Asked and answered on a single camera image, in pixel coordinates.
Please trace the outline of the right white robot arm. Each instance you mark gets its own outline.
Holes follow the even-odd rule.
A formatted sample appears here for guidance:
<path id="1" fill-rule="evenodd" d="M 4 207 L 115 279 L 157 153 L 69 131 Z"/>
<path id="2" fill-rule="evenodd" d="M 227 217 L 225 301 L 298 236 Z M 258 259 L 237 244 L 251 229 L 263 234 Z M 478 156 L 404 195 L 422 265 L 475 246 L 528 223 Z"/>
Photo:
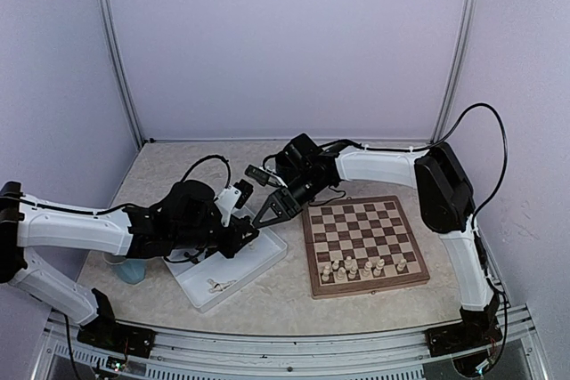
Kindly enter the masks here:
<path id="1" fill-rule="evenodd" d="M 322 145 L 302 133 L 271 156 L 274 168 L 248 166 L 246 175 L 274 192 L 253 224 L 267 226 L 296 217 L 328 187 L 341 182 L 387 182 L 413 188 L 424 224 L 437 233 L 450 256 L 460 289 L 461 323 L 455 338 L 473 348 L 497 325 L 500 298 L 488 272 L 485 246 L 478 234 L 473 186 L 446 142 L 422 148 L 370 148 L 348 139 Z"/>

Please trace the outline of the white chess piece tall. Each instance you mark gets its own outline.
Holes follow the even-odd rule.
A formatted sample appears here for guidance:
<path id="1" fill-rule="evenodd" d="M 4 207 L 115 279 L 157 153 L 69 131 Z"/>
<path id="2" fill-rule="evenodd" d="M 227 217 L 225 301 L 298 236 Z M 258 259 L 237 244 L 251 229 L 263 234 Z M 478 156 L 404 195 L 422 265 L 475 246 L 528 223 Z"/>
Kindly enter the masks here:
<path id="1" fill-rule="evenodd" d="M 369 279 L 372 277 L 372 263 L 371 261 L 366 261 L 362 269 L 362 277 Z"/>

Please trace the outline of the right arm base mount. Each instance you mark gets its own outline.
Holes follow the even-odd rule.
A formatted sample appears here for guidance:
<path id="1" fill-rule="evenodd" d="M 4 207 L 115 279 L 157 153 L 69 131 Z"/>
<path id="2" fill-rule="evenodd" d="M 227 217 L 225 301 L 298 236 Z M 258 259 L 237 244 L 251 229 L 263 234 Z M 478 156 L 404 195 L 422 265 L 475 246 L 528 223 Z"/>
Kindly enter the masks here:
<path id="1" fill-rule="evenodd" d="M 434 358 L 498 343 L 503 335 L 497 326 L 483 332 L 479 327 L 469 327 L 460 322 L 429 328 L 425 337 L 429 354 Z"/>

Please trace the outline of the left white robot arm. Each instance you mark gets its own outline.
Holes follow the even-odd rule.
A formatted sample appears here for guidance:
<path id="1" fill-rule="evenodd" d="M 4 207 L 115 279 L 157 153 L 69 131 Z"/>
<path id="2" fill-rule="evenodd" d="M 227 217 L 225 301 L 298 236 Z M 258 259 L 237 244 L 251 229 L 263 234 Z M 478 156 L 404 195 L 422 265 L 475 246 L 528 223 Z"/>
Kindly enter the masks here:
<path id="1" fill-rule="evenodd" d="M 234 257 L 259 231 L 237 217 L 252 191 L 239 182 L 216 193 L 197 180 L 175 183 L 149 206 L 122 204 L 108 210 L 50 204 L 25 195 L 19 182 L 1 189 L 1 280 L 67 315 L 108 349 L 125 330 L 108 297 L 87 289 L 44 261 L 36 247 L 99 251 L 126 259 L 152 259 L 177 249 Z"/>

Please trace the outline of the white plastic tray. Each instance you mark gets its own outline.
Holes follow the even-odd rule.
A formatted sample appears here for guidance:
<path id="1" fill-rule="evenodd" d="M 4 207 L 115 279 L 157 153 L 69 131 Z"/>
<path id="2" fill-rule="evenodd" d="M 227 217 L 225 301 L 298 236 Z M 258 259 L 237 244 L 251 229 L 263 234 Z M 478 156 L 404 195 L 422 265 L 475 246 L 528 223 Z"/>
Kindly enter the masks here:
<path id="1" fill-rule="evenodd" d="M 288 245 L 271 228 L 263 228 L 257 238 L 244 246 L 232 259 L 216 252 L 201 254 L 197 262 L 188 260 L 188 250 L 175 250 L 166 262 L 167 268 L 200 313 L 214 308 L 248 283 L 271 269 L 287 254 Z M 217 282 L 235 280 L 236 283 L 221 293 L 208 292 L 208 279 Z"/>

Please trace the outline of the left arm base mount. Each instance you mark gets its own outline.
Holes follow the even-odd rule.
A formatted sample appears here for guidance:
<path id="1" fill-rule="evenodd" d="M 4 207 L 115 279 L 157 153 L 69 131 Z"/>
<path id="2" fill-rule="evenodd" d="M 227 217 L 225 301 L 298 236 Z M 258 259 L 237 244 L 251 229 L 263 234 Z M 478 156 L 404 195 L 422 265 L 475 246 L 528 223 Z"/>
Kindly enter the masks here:
<path id="1" fill-rule="evenodd" d="M 79 329 L 77 340 L 82 344 L 126 356 L 148 359 L 156 332 L 116 321 L 94 320 Z"/>

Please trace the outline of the wooden chess board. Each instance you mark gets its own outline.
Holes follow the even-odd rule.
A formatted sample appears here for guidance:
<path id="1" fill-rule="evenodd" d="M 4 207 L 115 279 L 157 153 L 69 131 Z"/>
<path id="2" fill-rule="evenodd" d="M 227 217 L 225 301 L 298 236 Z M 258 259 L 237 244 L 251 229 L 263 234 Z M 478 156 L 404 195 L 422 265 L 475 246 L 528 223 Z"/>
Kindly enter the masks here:
<path id="1" fill-rule="evenodd" d="M 396 196 L 375 198 L 345 198 L 309 206 L 302 213 L 305 252 L 314 299 L 329 299 L 352 295 L 376 294 L 406 287 L 422 286 L 430 274 L 412 233 L 400 200 Z M 345 259 L 351 255 L 358 268 L 358 278 L 348 279 Z M 379 258 L 385 260 L 382 274 L 375 278 L 373 270 Z M 401 259 L 406 268 L 399 273 L 396 265 Z M 346 282 L 322 284 L 325 265 L 331 267 L 339 260 L 346 269 Z M 372 277 L 362 277 L 366 261 L 372 263 Z"/>

